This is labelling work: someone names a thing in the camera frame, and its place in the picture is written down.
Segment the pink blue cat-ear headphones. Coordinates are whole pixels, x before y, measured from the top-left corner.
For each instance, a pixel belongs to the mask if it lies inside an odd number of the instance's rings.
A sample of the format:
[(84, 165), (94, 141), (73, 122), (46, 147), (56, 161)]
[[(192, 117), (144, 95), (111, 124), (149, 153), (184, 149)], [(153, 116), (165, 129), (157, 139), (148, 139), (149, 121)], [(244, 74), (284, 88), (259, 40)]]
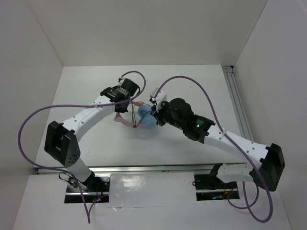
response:
[(136, 129), (152, 129), (156, 126), (156, 119), (150, 114), (151, 106), (142, 101), (129, 102), (131, 105), (131, 122), (120, 113), (116, 113), (113, 121)]

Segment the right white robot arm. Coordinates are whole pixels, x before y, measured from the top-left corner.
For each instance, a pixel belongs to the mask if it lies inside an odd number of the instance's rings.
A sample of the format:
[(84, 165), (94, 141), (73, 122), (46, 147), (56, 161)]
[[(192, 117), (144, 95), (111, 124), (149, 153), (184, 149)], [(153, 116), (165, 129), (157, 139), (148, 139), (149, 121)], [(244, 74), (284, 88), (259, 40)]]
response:
[(190, 140), (221, 149), (235, 157), (247, 161), (245, 169), (217, 163), (213, 167), (209, 182), (215, 188), (232, 181), (254, 182), (262, 189), (273, 192), (285, 168), (282, 148), (272, 143), (270, 146), (245, 139), (234, 133), (220, 129), (212, 120), (193, 113), (184, 99), (150, 99), (153, 104), (151, 115), (159, 126), (169, 124), (178, 128)]

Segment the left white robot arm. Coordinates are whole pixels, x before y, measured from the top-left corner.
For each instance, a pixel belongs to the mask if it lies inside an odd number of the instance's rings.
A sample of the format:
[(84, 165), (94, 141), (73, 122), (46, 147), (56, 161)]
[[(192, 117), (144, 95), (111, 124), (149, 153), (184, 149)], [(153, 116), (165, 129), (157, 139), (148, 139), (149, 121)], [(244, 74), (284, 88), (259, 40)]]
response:
[(104, 89), (89, 108), (61, 123), (53, 121), (48, 125), (45, 152), (75, 176), (82, 190), (94, 190), (102, 181), (82, 161), (79, 141), (103, 118), (127, 112), (128, 99), (140, 91), (136, 83), (124, 79), (121, 84)]

